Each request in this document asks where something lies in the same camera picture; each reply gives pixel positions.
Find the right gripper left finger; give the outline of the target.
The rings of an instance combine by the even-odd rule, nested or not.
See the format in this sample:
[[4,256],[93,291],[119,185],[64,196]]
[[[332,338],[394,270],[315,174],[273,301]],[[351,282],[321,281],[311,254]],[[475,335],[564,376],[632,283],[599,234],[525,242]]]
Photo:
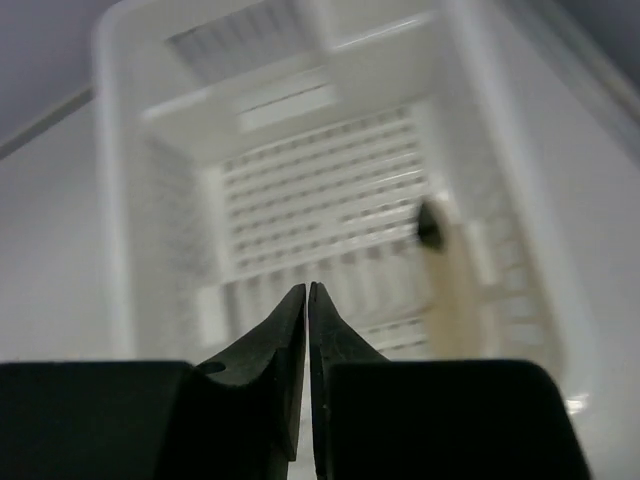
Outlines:
[[302,405],[306,286],[293,286],[268,316],[231,345],[193,368],[198,401],[193,450],[211,460],[271,449],[297,455]]

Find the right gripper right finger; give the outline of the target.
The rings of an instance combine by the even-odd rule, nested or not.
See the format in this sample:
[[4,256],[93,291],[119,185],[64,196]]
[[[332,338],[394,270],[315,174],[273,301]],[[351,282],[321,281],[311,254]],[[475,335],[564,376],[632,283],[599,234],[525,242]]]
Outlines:
[[309,369],[316,473],[329,472],[328,380],[333,365],[386,363],[389,359],[339,314],[325,285],[312,282],[308,297]]

